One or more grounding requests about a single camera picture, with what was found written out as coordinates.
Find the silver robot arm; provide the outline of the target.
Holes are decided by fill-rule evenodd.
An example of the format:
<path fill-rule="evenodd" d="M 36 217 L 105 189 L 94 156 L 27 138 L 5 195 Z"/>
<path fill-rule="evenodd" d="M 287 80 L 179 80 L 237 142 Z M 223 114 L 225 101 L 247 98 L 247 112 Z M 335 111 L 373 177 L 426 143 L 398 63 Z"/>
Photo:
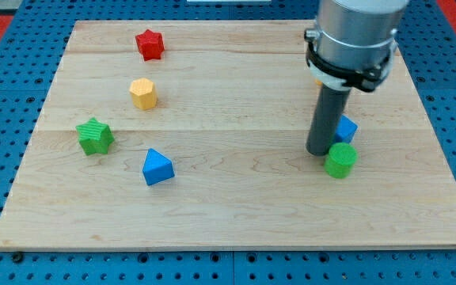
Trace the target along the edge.
<path fill-rule="evenodd" d="M 323 86 L 370 93 L 393 68 L 395 36 L 408 0 L 321 0 L 304 31 L 306 63 Z"/>

